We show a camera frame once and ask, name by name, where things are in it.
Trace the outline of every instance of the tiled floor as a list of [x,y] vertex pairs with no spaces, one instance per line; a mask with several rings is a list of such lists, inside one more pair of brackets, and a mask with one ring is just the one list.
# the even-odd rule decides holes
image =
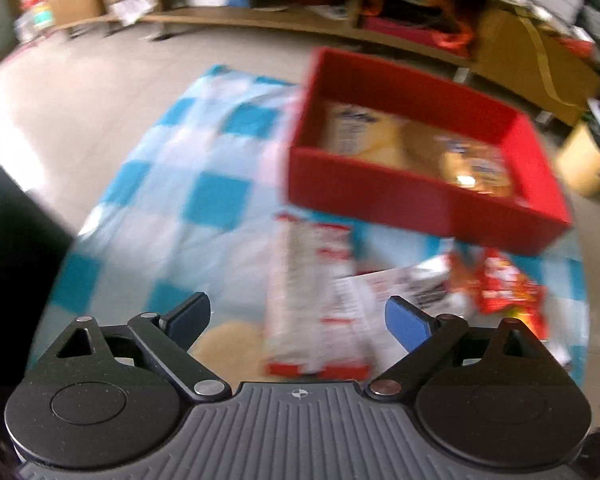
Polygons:
[[[0,67],[0,146],[7,163],[39,200],[77,232],[126,153],[210,65],[301,82],[311,50],[340,40],[268,30],[197,28],[163,43],[135,27],[103,38],[56,34]],[[451,76],[452,67],[410,57]],[[477,88],[529,113],[537,110],[484,81]],[[573,197],[584,254],[591,333],[586,394],[600,425],[600,196]]]

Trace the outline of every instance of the wooden drawer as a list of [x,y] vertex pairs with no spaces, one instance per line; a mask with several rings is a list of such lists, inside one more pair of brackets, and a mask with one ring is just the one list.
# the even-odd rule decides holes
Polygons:
[[[512,12],[487,9],[478,30],[473,70],[574,125],[587,109],[587,99],[596,94],[600,77],[554,38],[539,32],[539,46],[531,34]],[[559,100],[547,90],[549,78]]]
[[56,25],[80,22],[104,15],[100,0],[46,0]]

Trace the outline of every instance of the trash can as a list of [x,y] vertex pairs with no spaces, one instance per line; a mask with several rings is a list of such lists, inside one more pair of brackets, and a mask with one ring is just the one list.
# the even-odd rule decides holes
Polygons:
[[589,100],[589,120],[582,120],[558,152],[555,164],[567,185],[582,196],[600,191],[600,101]]

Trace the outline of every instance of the red open box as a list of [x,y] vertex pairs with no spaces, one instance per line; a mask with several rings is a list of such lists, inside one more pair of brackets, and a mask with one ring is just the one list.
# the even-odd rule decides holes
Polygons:
[[[327,102],[374,108],[498,146],[528,203],[325,152]],[[571,226],[525,114],[453,82],[376,57],[318,51],[289,153],[289,202],[364,221],[535,255]]]

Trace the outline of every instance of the tan round object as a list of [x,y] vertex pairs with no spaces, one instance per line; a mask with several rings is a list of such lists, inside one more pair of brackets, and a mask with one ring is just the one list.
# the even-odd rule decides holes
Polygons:
[[580,195],[600,191],[600,149],[586,123],[576,124],[556,155],[555,165],[565,183]]
[[264,374],[262,327],[228,321],[203,333],[189,353],[235,391],[243,381],[276,381]]

